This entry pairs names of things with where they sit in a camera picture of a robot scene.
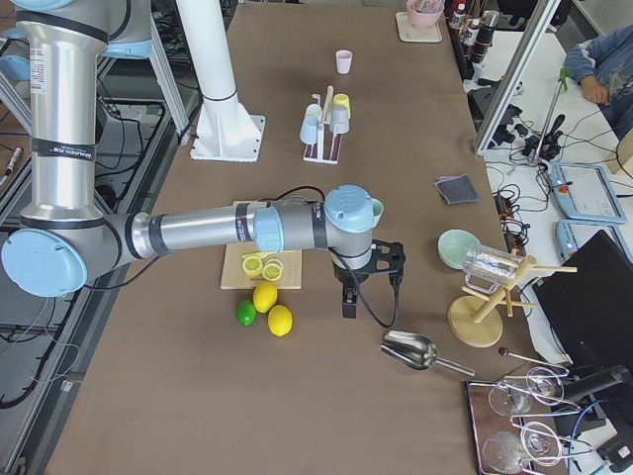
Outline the mint green cup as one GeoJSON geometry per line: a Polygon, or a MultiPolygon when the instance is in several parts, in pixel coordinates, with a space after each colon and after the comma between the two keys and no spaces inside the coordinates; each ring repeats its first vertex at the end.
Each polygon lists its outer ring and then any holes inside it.
{"type": "Polygon", "coordinates": [[[383,203],[376,198],[372,199],[373,228],[376,228],[384,213],[383,203]]]}

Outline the pink cup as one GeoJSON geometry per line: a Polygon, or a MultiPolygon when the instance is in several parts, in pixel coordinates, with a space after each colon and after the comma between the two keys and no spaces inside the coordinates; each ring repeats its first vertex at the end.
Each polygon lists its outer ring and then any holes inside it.
{"type": "Polygon", "coordinates": [[[340,49],[335,53],[335,66],[338,74],[344,75],[351,71],[353,52],[348,49],[340,49]]]}

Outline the light blue cup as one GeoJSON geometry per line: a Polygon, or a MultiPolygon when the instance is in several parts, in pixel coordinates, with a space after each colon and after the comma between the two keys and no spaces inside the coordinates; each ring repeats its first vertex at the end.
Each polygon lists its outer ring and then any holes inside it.
{"type": "Polygon", "coordinates": [[[300,130],[300,140],[306,145],[317,143],[317,128],[320,124],[322,108],[318,103],[310,104],[305,111],[300,130]]]}

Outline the grey cup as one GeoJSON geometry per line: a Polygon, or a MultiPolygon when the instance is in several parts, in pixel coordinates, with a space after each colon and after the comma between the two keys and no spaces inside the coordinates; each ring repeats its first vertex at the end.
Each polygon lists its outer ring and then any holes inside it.
{"type": "Polygon", "coordinates": [[[350,117],[346,107],[340,105],[332,107],[329,129],[334,135],[343,135],[350,131],[350,117]]]}

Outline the yellow cup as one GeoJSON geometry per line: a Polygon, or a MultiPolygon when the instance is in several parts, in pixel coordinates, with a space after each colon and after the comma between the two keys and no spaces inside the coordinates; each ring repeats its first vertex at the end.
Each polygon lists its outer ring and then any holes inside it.
{"type": "Polygon", "coordinates": [[[333,107],[343,107],[347,111],[348,118],[351,118],[351,106],[350,99],[347,94],[337,93],[332,99],[333,107]]]}

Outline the yellow lemon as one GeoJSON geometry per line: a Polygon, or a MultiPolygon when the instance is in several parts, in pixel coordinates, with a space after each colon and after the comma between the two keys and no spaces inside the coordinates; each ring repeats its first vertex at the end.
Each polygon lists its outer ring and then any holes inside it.
{"type": "Polygon", "coordinates": [[[288,334],[293,327],[293,314],[283,305],[274,306],[268,313],[268,329],[278,336],[288,334]]]}
{"type": "Polygon", "coordinates": [[[269,281],[260,282],[253,292],[253,305],[260,314],[268,313],[277,303],[278,289],[269,281]]]}

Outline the metal scoop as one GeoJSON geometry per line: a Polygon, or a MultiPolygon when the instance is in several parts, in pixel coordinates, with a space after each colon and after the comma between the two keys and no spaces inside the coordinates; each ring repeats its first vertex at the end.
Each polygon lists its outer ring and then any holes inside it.
{"type": "Polygon", "coordinates": [[[435,343],[420,333],[388,331],[382,337],[380,348],[413,370],[427,370],[440,365],[469,377],[475,376],[473,369],[440,357],[435,343]]]}

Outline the lemon slice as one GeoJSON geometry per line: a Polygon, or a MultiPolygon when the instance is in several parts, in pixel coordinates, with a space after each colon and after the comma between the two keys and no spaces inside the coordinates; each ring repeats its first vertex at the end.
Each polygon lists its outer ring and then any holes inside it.
{"type": "Polygon", "coordinates": [[[272,258],[264,262],[261,276],[264,280],[276,282],[283,276],[284,265],[280,259],[272,258]]]}
{"type": "Polygon", "coordinates": [[[259,253],[248,253],[241,257],[241,268],[249,278],[258,277],[264,267],[263,257],[259,253]]]}

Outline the green lime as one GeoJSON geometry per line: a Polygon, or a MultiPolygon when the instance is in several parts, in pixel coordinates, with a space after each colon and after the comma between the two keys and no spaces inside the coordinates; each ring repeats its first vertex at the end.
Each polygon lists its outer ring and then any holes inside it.
{"type": "Polygon", "coordinates": [[[257,311],[252,301],[242,300],[236,307],[236,320],[243,327],[253,325],[257,318],[257,311]]]}

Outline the green bowl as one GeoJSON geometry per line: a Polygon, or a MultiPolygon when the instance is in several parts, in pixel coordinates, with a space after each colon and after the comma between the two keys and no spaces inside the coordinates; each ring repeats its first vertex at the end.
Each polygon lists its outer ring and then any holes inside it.
{"type": "Polygon", "coordinates": [[[453,229],[440,235],[437,240],[437,249],[440,259],[446,265],[453,269],[462,270],[468,249],[476,244],[480,244],[480,241],[473,234],[453,229]]]}

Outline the wooden cutting board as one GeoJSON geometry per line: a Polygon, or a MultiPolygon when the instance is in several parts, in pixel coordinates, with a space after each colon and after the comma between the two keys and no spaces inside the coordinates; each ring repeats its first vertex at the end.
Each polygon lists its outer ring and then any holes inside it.
{"type": "Polygon", "coordinates": [[[299,250],[259,252],[250,241],[226,246],[221,278],[223,290],[254,289],[267,281],[279,289],[301,289],[302,253],[299,250]]]}

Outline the wooden mug tree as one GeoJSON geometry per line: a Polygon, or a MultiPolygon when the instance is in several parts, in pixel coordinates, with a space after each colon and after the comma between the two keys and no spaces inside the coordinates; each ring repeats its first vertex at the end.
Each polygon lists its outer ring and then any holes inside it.
{"type": "Polygon", "coordinates": [[[502,335],[503,324],[497,306],[506,307],[506,313],[513,315],[514,307],[535,308],[535,304],[513,301],[511,290],[530,272],[576,273],[574,266],[542,266],[532,255],[519,257],[510,265],[510,278],[493,285],[494,291],[485,294],[471,287],[463,286],[468,293],[456,299],[448,309],[447,320],[451,331],[464,343],[473,347],[490,347],[502,335]]]}

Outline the clear glass pitcher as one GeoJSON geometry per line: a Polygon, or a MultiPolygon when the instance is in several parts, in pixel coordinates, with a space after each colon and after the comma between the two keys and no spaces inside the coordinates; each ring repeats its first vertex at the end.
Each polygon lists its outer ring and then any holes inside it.
{"type": "Polygon", "coordinates": [[[520,255],[480,243],[471,244],[463,261],[466,285],[476,291],[491,294],[499,286],[512,282],[522,259],[520,255]]]}

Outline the grey folded cloth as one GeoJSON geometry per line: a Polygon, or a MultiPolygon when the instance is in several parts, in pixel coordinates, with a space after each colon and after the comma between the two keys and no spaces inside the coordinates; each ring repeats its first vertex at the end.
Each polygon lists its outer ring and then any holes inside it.
{"type": "Polygon", "coordinates": [[[444,203],[449,206],[480,201],[479,194],[467,174],[441,177],[434,182],[434,187],[444,203]]]}

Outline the wine glass rack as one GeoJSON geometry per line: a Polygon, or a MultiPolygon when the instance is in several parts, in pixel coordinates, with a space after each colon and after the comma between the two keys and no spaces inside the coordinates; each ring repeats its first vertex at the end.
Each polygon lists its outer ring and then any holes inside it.
{"type": "Polygon", "coordinates": [[[592,446],[557,433],[556,418],[579,415],[564,393],[569,372],[537,365],[523,375],[469,381],[466,398],[479,474],[546,474],[592,446]]]}

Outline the blue teach pendant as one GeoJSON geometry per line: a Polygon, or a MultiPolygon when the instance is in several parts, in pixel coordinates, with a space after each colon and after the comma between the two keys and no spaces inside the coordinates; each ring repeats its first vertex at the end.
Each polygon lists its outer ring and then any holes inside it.
{"type": "Polygon", "coordinates": [[[571,219],[625,224],[626,215],[599,165],[556,162],[549,181],[563,214],[571,219]]]}
{"type": "Polygon", "coordinates": [[[594,222],[561,220],[555,226],[561,255],[568,259],[598,231],[609,231],[609,227],[594,222]]]}

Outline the black monitor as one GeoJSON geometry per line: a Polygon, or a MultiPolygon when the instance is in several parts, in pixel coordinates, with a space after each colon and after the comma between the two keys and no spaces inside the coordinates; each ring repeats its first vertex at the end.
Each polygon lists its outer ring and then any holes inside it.
{"type": "Polygon", "coordinates": [[[603,231],[532,286],[561,345],[578,365],[632,367],[632,263],[603,231]]]}

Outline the cream tray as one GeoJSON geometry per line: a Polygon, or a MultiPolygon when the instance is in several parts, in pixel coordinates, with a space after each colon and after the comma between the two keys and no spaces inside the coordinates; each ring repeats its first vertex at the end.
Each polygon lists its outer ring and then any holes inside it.
{"type": "Polygon", "coordinates": [[[416,27],[408,19],[406,12],[396,13],[398,36],[405,43],[438,44],[442,35],[437,23],[429,27],[416,27]]]}

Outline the pink bowl with ice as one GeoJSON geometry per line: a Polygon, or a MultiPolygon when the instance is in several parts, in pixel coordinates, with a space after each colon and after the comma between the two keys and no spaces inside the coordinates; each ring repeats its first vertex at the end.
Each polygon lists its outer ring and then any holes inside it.
{"type": "Polygon", "coordinates": [[[442,0],[408,0],[406,13],[413,26],[429,28],[444,15],[444,2],[442,0]]]}

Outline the seated person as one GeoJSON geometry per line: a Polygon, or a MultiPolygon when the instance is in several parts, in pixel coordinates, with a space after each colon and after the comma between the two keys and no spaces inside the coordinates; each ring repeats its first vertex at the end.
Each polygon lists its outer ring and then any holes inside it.
{"type": "Polygon", "coordinates": [[[577,44],[564,68],[622,140],[632,128],[632,26],[577,44]]]}

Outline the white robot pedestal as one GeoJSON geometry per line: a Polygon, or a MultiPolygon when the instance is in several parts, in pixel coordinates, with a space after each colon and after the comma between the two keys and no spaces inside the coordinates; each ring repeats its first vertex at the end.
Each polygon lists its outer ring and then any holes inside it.
{"type": "Polygon", "coordinates": [[[253,163],[265,118],[238,99],[220,3],[183,0],[177,8],[203,99],[191,157],[253,163]]]}

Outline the aluminium frame post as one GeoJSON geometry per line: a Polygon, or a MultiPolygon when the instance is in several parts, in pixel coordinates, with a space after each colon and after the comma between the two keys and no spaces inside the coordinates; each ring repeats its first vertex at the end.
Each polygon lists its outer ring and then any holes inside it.
{"type": "Polygon", "coordinates": [[[483,157],[501,118],[509,105],[513,91],[536,51],[540,38],[550,25],[550,20],[556,13],[560,0],[539,0],[535,6],[531,19],[526,26],[518,46],[510,60],[505,75],[501,80],[492,104],[481,124],[473,142],[473,151],[478,157],[483,157]]]}

